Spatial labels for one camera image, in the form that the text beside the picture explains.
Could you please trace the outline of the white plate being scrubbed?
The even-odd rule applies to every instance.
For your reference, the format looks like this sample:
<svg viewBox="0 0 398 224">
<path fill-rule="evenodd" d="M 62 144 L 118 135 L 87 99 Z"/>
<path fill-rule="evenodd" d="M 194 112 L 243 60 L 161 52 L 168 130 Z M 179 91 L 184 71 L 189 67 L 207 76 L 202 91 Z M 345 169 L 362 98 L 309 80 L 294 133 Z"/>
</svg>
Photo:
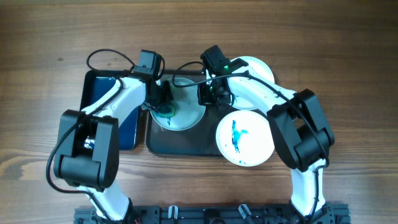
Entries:
<svg viewBox="0 0 398 224">
<path fill-rule="evenodd" d="M 196 125 L 205 114 L 206 107 L 198 104 L 198 87 L 190 86 L 177 88 L 172 84 L 172 79 L 167 80 L 170 83 L 174 101 L 172 102 L 175 113 L 170 118 L 162 118 L 156 112 L 150 114 L 154 121 L 164 129 L 171 131 L 183 131 Z"/>
</svg>

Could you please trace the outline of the white plate with blue stain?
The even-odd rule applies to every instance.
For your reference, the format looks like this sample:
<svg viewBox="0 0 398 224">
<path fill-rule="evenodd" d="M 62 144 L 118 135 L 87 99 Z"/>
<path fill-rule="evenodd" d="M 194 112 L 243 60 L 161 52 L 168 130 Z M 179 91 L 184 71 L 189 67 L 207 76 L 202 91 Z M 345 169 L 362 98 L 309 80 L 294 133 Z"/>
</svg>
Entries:
<svg viewBox="0 0 398 224">
<path fill-rule="evenodd" d="M 227 114 L 219 122 L 215 138 L 220 153 L 233 164 L 243 167 L 264 163 L 275 149 L 268 121 L 253 111 L 238 110 Z"/>
</svg>

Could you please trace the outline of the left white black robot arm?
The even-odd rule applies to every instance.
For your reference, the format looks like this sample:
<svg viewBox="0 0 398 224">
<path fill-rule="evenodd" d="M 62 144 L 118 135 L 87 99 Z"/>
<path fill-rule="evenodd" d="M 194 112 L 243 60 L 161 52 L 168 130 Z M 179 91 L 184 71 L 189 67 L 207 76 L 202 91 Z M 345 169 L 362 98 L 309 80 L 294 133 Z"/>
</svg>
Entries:
<svg viewBox="0 0 398 224">
<path fill-rule="evenodd" d="M 141 105 L 170 114 L 171 84 L 157 84 L 150 75 L 120 76 L 106 72 L 114 86 L 80 111 L 66 110 L 60 118 L 57 143 L 46 166 L 46 179 L 58 192 L 85 194 L 96 209 L 91 221 L 139 223 L 118 182 L 119 127 Z M 70 190 L 57 187 L 51 176 L 63 179 Z"/>
</svg>

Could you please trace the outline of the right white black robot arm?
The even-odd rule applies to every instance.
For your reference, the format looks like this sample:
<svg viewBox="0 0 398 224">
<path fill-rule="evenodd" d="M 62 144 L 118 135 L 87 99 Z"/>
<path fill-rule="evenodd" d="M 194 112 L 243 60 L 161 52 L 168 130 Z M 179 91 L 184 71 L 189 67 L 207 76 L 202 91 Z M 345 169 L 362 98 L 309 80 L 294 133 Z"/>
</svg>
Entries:
<svg viewBox="0 0 398 224">
<path fill-rule="evenodd" d="M 316 94 L 276 85 L 269 66 L 255 57 L 202 57 L 201 61 L 209 76 L 203 82 L 208 94 L 226 91 L 231 103 L 241 97 L 264 113 L 273 147 L 292 172 L 291 204 L 306 222 L 312 222 L 325 204 L 322 173 L 330 164 L 329 148 L 335 142 Z"/>
</svg>

